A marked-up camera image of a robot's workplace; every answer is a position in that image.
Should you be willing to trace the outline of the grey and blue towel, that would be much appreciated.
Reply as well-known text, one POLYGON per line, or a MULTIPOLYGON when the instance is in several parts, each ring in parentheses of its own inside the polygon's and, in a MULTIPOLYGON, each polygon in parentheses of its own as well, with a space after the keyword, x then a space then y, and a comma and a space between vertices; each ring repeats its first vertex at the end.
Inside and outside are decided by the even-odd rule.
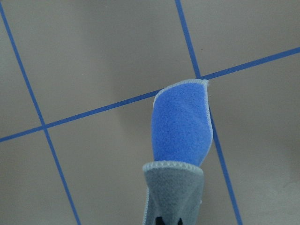
POLYGON ((162 89, 153 102, 153 162, 143 166, 145 225, 194 225, 202 203, 201 164, 213 139, 208 81, 188 79, 162 89))

